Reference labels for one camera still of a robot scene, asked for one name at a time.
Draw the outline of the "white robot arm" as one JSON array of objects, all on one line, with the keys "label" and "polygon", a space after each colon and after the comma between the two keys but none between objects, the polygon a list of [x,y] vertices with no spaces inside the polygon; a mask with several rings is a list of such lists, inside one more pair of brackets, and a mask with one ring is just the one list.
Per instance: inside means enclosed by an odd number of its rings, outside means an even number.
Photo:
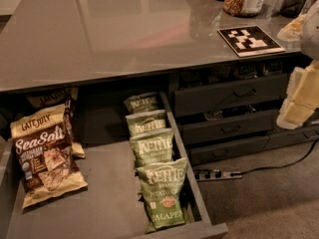
[{"label": "white robot arm", "polygon": [[277,38],[286,42],[299,41],[301,53],[312,60],[305,69],[294,68],[286,91],[287,97],[276,120],[281,128],[296,129],[319,108],[319,1],[306,14],[282,28]]}]

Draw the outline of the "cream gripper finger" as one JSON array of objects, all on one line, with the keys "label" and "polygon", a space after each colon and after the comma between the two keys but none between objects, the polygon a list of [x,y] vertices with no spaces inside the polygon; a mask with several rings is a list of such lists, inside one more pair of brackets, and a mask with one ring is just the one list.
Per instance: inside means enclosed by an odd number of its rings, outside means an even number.
[{"label": "cream gripper finger", "polygon": [[319,69],[296,67],[290,75],[286,93],[276,123],[284,129],[296,129],[319,108]]}]

